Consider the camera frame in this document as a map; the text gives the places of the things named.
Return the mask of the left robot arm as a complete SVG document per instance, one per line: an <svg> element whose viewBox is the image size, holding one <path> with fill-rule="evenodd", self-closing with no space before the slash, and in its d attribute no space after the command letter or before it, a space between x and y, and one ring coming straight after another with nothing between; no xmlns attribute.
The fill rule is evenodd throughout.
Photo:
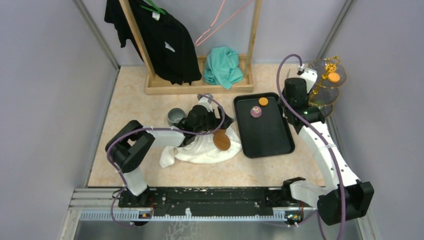
<svg viewBox="0 0 424 240"><path fill-rule="evenodd" d="M118 170L130 200L138 207L149 203L148 184L141 171L141 163L150 148L185 147L196 137L219 133L228 129L234 119L218 108L195 105L188 114L170 128L144 127L137 120L128 122L106 145L108 161Z"/></svg>

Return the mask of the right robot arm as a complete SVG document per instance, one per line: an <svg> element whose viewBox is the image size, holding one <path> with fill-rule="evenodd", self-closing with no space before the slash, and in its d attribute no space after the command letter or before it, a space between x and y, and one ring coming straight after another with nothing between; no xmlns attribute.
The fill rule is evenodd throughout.
<svg viewBox="0 0 424 240"><path fill-rule="evenodd" d="M325 185L303 177L283 182L281 199L287 206L299 201L318 210L326 225L364 217L375 193L373 185L363 182L350 169L329 133L321 111L308 103L307 82L300 77L287 78L281 92L284 116L296 134L312 151Z"/></svg>

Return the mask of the pink cupcake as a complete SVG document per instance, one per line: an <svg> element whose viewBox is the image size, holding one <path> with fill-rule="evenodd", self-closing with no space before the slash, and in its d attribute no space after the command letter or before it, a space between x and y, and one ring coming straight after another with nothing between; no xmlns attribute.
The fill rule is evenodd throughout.
<svg viewBox="0 0 424 240"><path fill-rule="evenodd" d="M253 118L259 118L262 115L262 108L259 106L253 106L250 110L250 115Z"/></svg>

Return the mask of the orange biscuit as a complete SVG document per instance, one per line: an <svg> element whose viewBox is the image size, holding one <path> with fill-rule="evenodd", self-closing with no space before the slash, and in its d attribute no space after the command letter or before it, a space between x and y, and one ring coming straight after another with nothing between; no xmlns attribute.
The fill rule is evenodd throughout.
<svg viewBox="0 0 424 240"><path fill-rule="evenodd" d="M266 97L261 97L258 99L258 103L260 106L267 106L269 104L269 100Z"/></svg>

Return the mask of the wooden coaster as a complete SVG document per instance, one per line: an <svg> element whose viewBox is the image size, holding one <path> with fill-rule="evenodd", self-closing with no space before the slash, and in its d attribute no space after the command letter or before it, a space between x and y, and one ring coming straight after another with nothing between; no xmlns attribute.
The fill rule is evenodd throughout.
<svg viewBox="0 0 424 240"><path fill-rule="evenodd" d="M226 129L218 129L217 131L215 131L214 132L214 135L217 135L217 134L225 134L226 133Z"/></svg>
<svg viewBox="0 0 424 240"><path fill-rule="evenodd" d="M213 136L214 145L221 151L227 151L231 147L231 141L225 133L216 133Z"/></svg>

